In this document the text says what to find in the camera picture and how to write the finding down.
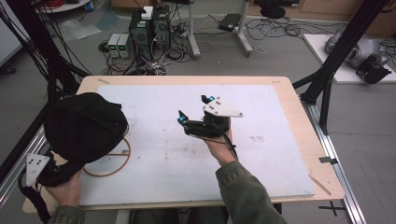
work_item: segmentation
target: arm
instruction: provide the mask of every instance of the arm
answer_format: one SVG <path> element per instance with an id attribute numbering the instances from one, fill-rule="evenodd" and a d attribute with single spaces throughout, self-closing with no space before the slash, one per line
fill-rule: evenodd
<path id="1" fill-rule="evenodd" d="M 49 224 L 82 224 L 85 212 L 78 208 L 80 194 L 79 176 L 77 172 L 67 182 L 55 188 L 46 187 L 49 194 L 58 202 L 59 206 L 49 220 Z"/>
<path id="2" fill-rule="evenodd" d="M 232 140 L 231 130 L 228 133 Z M 267 190 L 237 161 L 221 139 L 205 141 L 221 167 L 216 171 L 221 197 L 233 220 L 241 223 L 287 223 L 275 210 Z"/>

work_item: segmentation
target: green sleeve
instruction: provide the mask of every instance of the green sleeve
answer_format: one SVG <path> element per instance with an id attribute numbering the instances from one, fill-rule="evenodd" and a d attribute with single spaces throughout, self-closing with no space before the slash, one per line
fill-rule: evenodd
<path id="1" fill-rule="evenodd" d="M 83 224 L 84 219 L 84 210 L 72 206 L 59 206 L 50 218 L 49 224 Z"/>
<path id="2" fill-rule="evenodd" d="M 233 224 L 287 223 L 273 207 L 262 183 L 239 161 L 222 166 L 216 176 Z"/>

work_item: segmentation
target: hand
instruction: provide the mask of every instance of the hand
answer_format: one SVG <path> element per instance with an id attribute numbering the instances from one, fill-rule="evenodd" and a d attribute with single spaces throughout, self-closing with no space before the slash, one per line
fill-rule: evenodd
<path id="1" fill-rule="evenodd" d="M 46 187 L 49 194 L 58 202 L 60 206 L 75 206 L 79 205 L 79 177 L 81 171 L 75 173 L 72 178 L 62 185 L 55 188 Z"/>
<path id="2" fill-rule="evenodd" d="M 227 132 L 227 135 L 230 140 L 233 141 L 231 128 Z M 229 146 L 225 143 L 226 141 L 223 136 L 218 138 L 211 138 L 210 140 L 204 140 L 204 142 L 207 144 L 207 147 L 209 147 L 212 156 L 216 158 L 216 160 L 218 160 L 220 166 L 228 164 L 232 161 L 236 161 Z"/>

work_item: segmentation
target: wooden table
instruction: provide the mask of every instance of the wooden table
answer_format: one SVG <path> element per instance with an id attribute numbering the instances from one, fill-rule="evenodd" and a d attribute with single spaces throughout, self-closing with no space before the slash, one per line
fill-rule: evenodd
<path id="1" fill-rule="evenodd" d="M 334 172 L 332 166 L 321 163 L 318 158 L 326 157 L 321 143 L 306 115 L 303 106 L 294 88 L 286 77 L 206 77 L 206 76 L 166 76 L 166 77 L 85 77 L 78 90 L 78 94 L 83 92 L 96 92 L 102 85 L 272 85 L 276 90 L 277 97 L 281 103 L 290 130 L 300 153 L 303 157 L 306 170 L 309 173 L 316 194 L 310 197 L 296 198 L 285 197 L 273 199 L 273 203 L 301 202 L 301 201 L 331 201 L 344 198 L 344 191 Z M 43 198 L 47 202 L 49 211 L 53 211 L 56 202 L 43 189 Z M 169 203 L 169 204 L 117 204 L 117 205 L 96 205 L 83 206 L 87 210 L 100 209 L 133 209 L 165 206 L 205 206 L 218 205 L 219 202 L 192 202 L 192 203 Z M 35 212 L 30 202 L 26 201 L 23 210 L 28 213 Z"/>

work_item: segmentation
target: floor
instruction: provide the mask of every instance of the floor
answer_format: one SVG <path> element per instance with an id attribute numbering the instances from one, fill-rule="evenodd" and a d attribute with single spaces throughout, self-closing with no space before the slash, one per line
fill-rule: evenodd
<path id="1" fill-rule="evenodd" d="M 129 21 L 115 17 L 108 9 L 98 9 L 87 13 L 74 10 L 60 13 L 59 21 L 81 19 L 81 23 L 96 24 L 102 32 L 85 39 L 69 40 L 67 45 L 81 62 L 96 75 L 106 68 L 106 60 L 98 51 L 98 45 L 112 33 L 128 31 Z M 215 27 L 211 18 L 199 18 L 195 27 Z M 311 21 L 324 24 L 322 29 L 335 32 L 344 24 Z M 302 32 L 319 33 L 320 30 L 305 26 Z M 216 28 L 203 29 L 201 32 L 218 32 Z M 262 38 L 269 29 L 250 31 L 255 38 Z M 167 76 L 279 76 L 288 77 L 291 82 L 300 80 L 319 69 L 320 63 L 305 42 L 292 36 L 265 37 L 248 42 L 257 51 L 248 58 L 240 48 L 233 34 L 197 35 L 202 56 L 186 63 L 169 66 Z M 24 131 L 46 102 L 46 83 L 29 56 L 22 50 L 11 60 L 17 68 L 15 74 L 0 76 L 0 162 L 16 145 Z M 396 220 L 396 95 L 395 84 L 375 85 L 332 85 L 332 99 L 329 111 L 329 132 L 345 169 L 349 183 L 357 197 L 367 223 L 394 223 Z M 296 90 L 303 93 L 306 86 Z M 14 190 L 5 206 L 0 210 L 0 222 L 40 223 L 37 215 L 25 214 L 21 210 L 24 198 Z M 342 202 L 333 202 L 343 207 Z M 319 209 L 330 206 L 330 202 L 284 203 L 283 216 L 289 223 L 350 223 L 347 213 L 337 210 Z M 86 223 L 114 223 L 115 211 L 88 212 Z"/>

